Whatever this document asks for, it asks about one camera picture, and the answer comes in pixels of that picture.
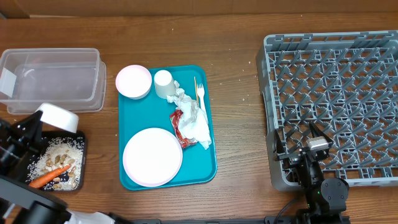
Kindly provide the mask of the white napkin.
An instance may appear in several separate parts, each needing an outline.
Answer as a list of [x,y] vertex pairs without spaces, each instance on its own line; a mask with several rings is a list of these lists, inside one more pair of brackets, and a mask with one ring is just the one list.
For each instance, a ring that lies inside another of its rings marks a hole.
[[208,118],[205,117],[197,101],[188,96],[177,81],[174,81],[174,84],[176,92],[168,96],[167,101],[176,105],[175,110],[183,112],[178,127],[186,138],[196,139],[197,144],[201,144],[207,150],[212,144]]

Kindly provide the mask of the green-white bowl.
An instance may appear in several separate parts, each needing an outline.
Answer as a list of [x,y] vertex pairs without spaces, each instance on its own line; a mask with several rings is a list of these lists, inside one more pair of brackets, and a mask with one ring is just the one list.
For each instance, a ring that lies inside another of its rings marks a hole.
[[42,112],[41,122],[70,133],[77,132],[79,122],[77,114],[50,103],[42,103],[37,111]]

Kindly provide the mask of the red snack wrapper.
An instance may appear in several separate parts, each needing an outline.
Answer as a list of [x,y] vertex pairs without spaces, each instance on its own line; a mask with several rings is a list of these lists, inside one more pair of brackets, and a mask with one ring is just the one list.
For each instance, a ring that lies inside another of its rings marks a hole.
[[170,122],[172,123],[172,127],[174,129],[174,133],[175,133],[175,136],[176,136],[178,142],[180,143],[182,149],[185,149],[189,146],[195,145],[198,141],[194,138],[192,138],[192,139],[186,138],[182,134],[180,128],[178,127],[179,123],[180,123],[180,119],[182,118],[182,115],[183,115],[183,112],[181,110],[175,110],[170,115]]

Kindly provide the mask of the orange carrot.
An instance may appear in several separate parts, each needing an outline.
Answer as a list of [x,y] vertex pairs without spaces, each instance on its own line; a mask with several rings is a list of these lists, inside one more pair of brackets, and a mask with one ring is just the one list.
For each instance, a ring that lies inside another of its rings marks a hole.
[[69,168],[71,168],[71,165],[68,164],[65,167],[57,168],[53,171],[50,171],[43,176],[38,177],[37,179],[33,180],[29,186],[33,187],[35,189],[39,189],[43,186],[45,186],[47,183],[49,183],[51,180],[54,178],[60,176],[62,173],[66,172]]

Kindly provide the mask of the pink bowl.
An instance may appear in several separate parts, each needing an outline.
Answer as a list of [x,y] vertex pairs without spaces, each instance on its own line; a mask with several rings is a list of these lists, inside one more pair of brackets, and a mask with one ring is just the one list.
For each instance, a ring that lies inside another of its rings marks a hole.
[[145,97],[152,86],[150,71],[141,65],[124,67],[116,76],[116,88],[120,94],[133,100]]

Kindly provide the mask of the large white plate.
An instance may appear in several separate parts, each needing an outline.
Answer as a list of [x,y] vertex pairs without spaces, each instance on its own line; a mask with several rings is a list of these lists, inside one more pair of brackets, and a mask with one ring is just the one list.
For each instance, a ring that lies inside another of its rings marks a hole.
[[127,142],[122,159],[124,171],[133,182],[158,187],[177,175],[183,152],[174,134],[161,128],[147,128]]

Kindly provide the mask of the wooden chopstick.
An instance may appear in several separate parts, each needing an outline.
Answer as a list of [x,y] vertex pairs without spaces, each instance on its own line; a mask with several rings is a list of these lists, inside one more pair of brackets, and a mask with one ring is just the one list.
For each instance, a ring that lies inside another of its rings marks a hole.
[[197,103],[198,103],[198,105],[199,105],[199,97],[198,97],[198,89],[197,89],[197,80],[196,80],[196,77],[193,77],[193,80],[194,80],[194,86],[195,86],[196,101],[197,101]]

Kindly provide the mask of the white paper cup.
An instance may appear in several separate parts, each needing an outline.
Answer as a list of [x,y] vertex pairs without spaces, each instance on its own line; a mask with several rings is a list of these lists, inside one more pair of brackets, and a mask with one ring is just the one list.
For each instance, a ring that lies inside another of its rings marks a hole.
[[154,75],[155,81],[155,92],[158,97],[166,99],[168,96],[172,96],[176,92],[174,84],[174,78],[172,74],[167,70],[159,70]]

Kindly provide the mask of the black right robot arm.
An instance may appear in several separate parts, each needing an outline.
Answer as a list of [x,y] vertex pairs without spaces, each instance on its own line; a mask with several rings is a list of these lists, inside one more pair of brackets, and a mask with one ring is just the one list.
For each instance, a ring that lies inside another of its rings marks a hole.
[[307,208],[299,209],[292,217],[284,211],[294,204],[291,200],[276,217],[274,223],[349,223],[349,217],[341,213],[346,210],[349,184],[338,177],[324,178],[319,162],[328,158],[333,140],[314,123],[309,124],[312,137],[298,152],[284,151],[279,133],[274,131],[274,160],[282,161],[283,168],[292,169],[298,178]]

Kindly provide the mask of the teal plastic tray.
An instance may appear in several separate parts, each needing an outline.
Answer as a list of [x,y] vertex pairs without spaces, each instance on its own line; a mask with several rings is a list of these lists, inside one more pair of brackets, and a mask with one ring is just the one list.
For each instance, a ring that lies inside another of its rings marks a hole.
[[[174,80],[185,90],[185,94],[194,98],[194,83],[200,83],[205,89],[204,102],[210,137],[213,141],[208,149],[201,144],[189,146],[183,150],[182,165],[177,175],[162,188],[176,187],[190,184],[201,184],[211,181],[217,172],[216,148],[214,143],[213,122],[211,117],[210,99],[205,71],[197,65],[182,65],[166,67]],[[127,142],[139,131],[146,128],[162,128],[174,132],[169,116],[175,111],[176,105],[161,99],[152,87],[142,99],[133,100],[118,95],[119,110],[119,179],[128,190],[146,190],[131,180],[123,167],[123,152]]]

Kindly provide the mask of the grey dishwasher rack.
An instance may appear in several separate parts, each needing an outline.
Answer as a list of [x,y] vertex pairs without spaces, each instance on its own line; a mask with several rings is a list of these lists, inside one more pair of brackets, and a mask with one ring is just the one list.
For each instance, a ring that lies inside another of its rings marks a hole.
[[271,182],[299,189],[275,160],[296,153],[316,124],[333,145],[320,167],[352,187],[397,185],[397,32],[271,34],[256,57]]

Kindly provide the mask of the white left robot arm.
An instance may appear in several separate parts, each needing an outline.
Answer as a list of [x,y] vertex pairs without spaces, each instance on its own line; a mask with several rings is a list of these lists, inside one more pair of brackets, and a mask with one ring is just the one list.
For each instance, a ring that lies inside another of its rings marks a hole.
[[74,133],[76,117],[60,108],[57,112],[39,109],[14,124],[1,120],[1,223],[14,204],[21,207],[14,223],[131,223],[114,213],[71,211],[63,200],[24,183],[30,158],[44,149],[43,124]]

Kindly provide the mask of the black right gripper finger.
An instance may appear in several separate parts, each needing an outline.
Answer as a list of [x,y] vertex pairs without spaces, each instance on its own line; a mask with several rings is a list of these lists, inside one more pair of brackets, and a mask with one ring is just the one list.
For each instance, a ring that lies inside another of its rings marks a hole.
[[324,137],[328,143],[329,146],[333,145],[333,140],[331,138],[329,138],[323,131],[321,131],[314,122],[310,122],[309,123],[309,128],[311,131],[311,134],[313,136],[313,138],[317,138],[317,137]]
[[273,149],[273,153],[274,153],[274,160],[275,161],[280,161],[281,160],[281,156],[283,156],[285,154],[285,150],[284,147],[282,145],[282,141],[280,139],[279,133],[277,130],[274,130],[274,149]]

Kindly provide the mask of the white plastic fork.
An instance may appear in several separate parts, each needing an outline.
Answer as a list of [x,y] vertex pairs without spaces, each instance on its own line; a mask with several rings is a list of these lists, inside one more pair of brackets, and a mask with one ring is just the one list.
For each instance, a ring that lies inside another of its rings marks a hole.
[[205,89],[204,89],[204,86],[202,84],[198,84],[197,85],[197,93],[198,93],[198,97],[200,99],[200,108],[204,112],[205,117],[207,117],[205,101],[204,101]]

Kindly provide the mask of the clear plastic bin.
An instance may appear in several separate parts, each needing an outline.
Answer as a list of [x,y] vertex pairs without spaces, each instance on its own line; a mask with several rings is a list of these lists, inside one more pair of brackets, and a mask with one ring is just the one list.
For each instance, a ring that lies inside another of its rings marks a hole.
[[103,108],[106,65],[95,48],[7,49],[1,55],[1,103],[10,114],[42,103],[83,113]]

